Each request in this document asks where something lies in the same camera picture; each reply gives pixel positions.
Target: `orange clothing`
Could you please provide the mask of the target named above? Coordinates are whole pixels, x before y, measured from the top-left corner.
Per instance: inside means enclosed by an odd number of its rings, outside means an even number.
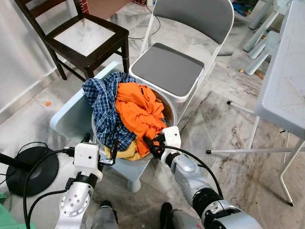
[[[153,91],[145,85],[119,83],[116,111],[130,132],[137,135],[137,152],[141,157],[149,152],[143,136],[153,140],[165,127],[161,120],[163,104],[156,101]]]

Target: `white plastic chair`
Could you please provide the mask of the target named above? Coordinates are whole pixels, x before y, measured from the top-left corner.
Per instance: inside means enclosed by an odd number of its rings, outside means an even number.
[[[259,39],[263,36],[272,22],[276,19],[279,14],[286,15],[288,9],[290,8],[292,0],[273,0],[274,10],[270,14],[270,16],[266,19],[266,21],[261,25],[261,27],[253,34],[251,39],[244,45],[243,49],[246,52],[251,51],[251,49],[256,45]],[[255,28],[259,24],[259,21],[264,16],[264,14],[268,11],[270,6],[272,5],[272,0],[269,0],[265,3],[264,7],[262,8],[261,12],[258,13],[257,18],[254,18],[250,28]]]
[[[280,41],[280,35],[277,32],[270,31],[267,36],[260,41],[252,50],[248,53],[251,59],[255,59],[246,69],[245,73],[253,75],[258,67],[269,56],[273,55],[277,50],[278,43]]]
[[[117,71],[119,62],[112,62],[105,67],[95,78],[101,79]],[[173,105],[163,95],[159,95],[164,104],[164,115],[170,116],[168,125],[176,125],[176,112]],[[100,155],[105,156],[103,145],[96,139],[95,131],[92,130],[92,107],[89,106],[84,91],[80,89],[50,120],[51,129],[60,135],[72,138],[74,141],[80,141],[85,133],[91,133],[93,142],[100,145]],[[138,161],[128,161],[125,159],[116,159],[113,169],[127,178],[127,188],[131,192],[140,190],[140,176],[146,169],[152,155],[148,155]]]
[[[145,50],[151,40],[155,16],[183,23],[214,40],[218,45],[209,62],[202,63],[161,43],[155,43]],[[178,116],[179,122],[230,33],[233,21],[234,10],[230,0],[158,0],[140,57],[129,68],[130,75],[165,93],[174,103],[188,100]]]

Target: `electrical cord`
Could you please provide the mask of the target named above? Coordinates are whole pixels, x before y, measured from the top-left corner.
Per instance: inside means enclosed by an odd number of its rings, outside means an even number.
[[[180,152],[182,152],[182,153],[184,153],[184,154],[186,154],[186,155],[191,156],[192,158],[194,158],[196,161],[198,161],[198,162],[201,164],[200,167],[205,168],[205,169],[209,172],[209,174],[212,176],[212,178],[213,178],[213,180],[214,180],[214,182],[215,182],[215,184],[216,184],[218,194],[219,194],[222,198],[224,198],[223,192],[221,191],[220,185],[219,185],[219,183],[218,183],[218,180],[217,180],[215,174],[214,174],[213,171],[212,171],[212,170],[211,170],[202,160],[200,160],[198,157],[196,157],[195,155],[193,155],[193,154],[187,152],[187,151],[184,150],[184,149],[176,148],[176,147],[173,147],[173,146],[154,146],[154,147],[155,147],[155,148],[167,148],[167,149],[177,150],[177,151],[180,151]]]
[[[25,225],[27,229],[31,229],[30,228],[30,221],[29,221],[29,217],[28,217],[28,210],[27,210],[27,190],[28,190],[28,185],[29,185],[29,180],[30,177],[32,175],[32,173],[35,171],[35,169],[48,157],[57,154],[57,153],[61,153],[62,150],[56,150],[48,155],[45,155],[43,158],[41,158],[32,168],[32,170],[29,172],[28,177],[26,179],[26,182],[24,184],[24,188],[23,188],[23,217],[24,217],[24,221],[25,221]]]
[[[31,221],[31,216],[32,216],[32,212],[34,210],[34,207],[36,206],[36,204],[42,199],[42,198],[45,198],[47,196],[50,196],[50,195],[54,195],[54,194],[60,194],[60,193],[65,193],[67,190],[64,189],[64,190],[61,190],[61,191],[54,191],[54,192],[48,192],[46,194],[43,194],[41,195],[40,197],[38,197],[34,203],[31,205],[30,207],[30,210],[29,210],[29,214],[28,214],[28,219],[29,219],[29,222]]]
[[[146,6],[146,8],[149,10],[150,13],[153,13],[153,12],[148,8],[147,4],[146,4],[145,6]],[[156,34],[156,33],[160,30],[160,28],[161,28],[161,22],[160,22],[159,18],[158,18],[157,16],[155,16],[155,18],[158,20],[159,26],[158,26],[158,29],[157,29],[155,32],[153,32],[151,35]],[[128,38],[129,38],[129,39],[133,39],[133,40],[141,40],[141,39],[144,39],[145,37],[139,37],[139,38],[128,37]]]
[[[18,160],[19,154],[20,154],[21,150],[22,150],[24,147],[26,147],[26,146],[28,146],[28,145],[31,145],[31,144],[34,144],[34,143],[44,144],[44,145],[46,146],[46,151],[43,153],[43,156],[45,156],[45,155],[47,154],[47,152],[48,152],[48,150],[49,150],[49,147],[48,147],[48,145],[47,145],[45,142],[29,142],[29,143],[23,145],[23,146],[19,149],[19,151],[18,151],[18,153],[17,153],[17,156],[16,156],[16,159]],[[2,185],[5,181],[7,181],[7,179],[9,179],[12,175],[14,175],[15,172],[16,172],[16,169],[15,169],[14,172],[12,172],[12,173],[9,174],[9,175],[8,175],[8,174],[0,173],[0,175],[2,175],[2,176],[8,176],[5,180],[3,180],[3,181],[0,183],[0,185]]]

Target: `marble floor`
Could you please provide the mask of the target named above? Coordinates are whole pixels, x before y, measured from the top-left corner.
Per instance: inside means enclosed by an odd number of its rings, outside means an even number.
[[[130,37],[139,38],[145,33],[149,16],[146,8],[130,3],[109,20],[129,29]],[[179,23],[164,19],[160,21],[161,28],[152,37],[153,42],[171,44],[202,61],[208,58],[214,47],[212,41]],[[158,23],[155,21],[153,30],[157,28]],[[242,46],[252,33],[246,24],[235,21],[211,75],[204,81],[190,109],[179,123],[182,148],[194,153],[210,166],[219,179],[224,197],[255,217],[264,229],[304,229],[304,154],[296,158],[284,177],[295,202],[293,208],[286,204],[277,178],[283,163],[282,154],[205,154],[206,149],[238,149],[247,145],[255,117],[229,107],[226,101],[233,100],[249,108],[255,104],[262,80],[256,75],[248,76],[238,72],[238,69],[245,68],[251,61]],[[129,46],[132,63],[141,48],[141,40],[130,39]],[[118,58],[114,55],[108,62],[119,60]],[[260,71],[265,73],[267,66],[268,63],[264,62]],[[72,139],[52,131],[49,121],[80,87],[81,81],[69,75],[67,81],[59,78],[35,96],[0,125],[0,152],[14,156],[23,144],[30,141],[44,141],[54,150],[75,145]],[[46,106],[46,101],[51,101],[51,106]],[[281,130],[261,120],[253,148],[283,147],[286,133],[280,133]],[[292,136],[290,145],[293,146],[295,142],[296,138]],[[0,173],[5,172],[6,167],[0,166]],[[60,156],[60,173],[46,192],[62,189],[67,178],[72,175],[71,159]],[[111,169],[105,170],[104,180],[97,185],[94,201],[86,212],[87,228],[90,228],[98,204],[103,199],[113,203],[118,211],[119,226],[124,229],[158,229],[159,211],[165,201],[194,214],[169,169],[157,160],[150,162],[141,181],[141,190],[135,194],[130,193],[122,176]],[[0,186],[0,192],[8,192],[5,184]],[[29,198],[28,205],[34,199]],[[54,228],[59,215],[59,199],[60,195],[47,197],[37,205],[32,221],[38,228]],[[23,222],[20,197],[9,195],[4,206],[18,222]]]

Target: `stand base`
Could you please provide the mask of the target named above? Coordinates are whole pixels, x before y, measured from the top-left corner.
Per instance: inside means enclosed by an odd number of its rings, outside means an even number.
[[[45,151],[46,148],[42,146],[31,147],[22,151],[15,158],[33,166],[44,155],[53,152],[49,149],[48,152],[44,154]],[[53,180],[56,178],[58,169],[59,162],[55,154],[41,162],[41,164],[35,169],[29,180],[27,196],[34,196],[49,187]],[[28,172],[9,166],[6,174],[6,183],[9,187],[10,192],[22,197],[23,186],[26,182]]]

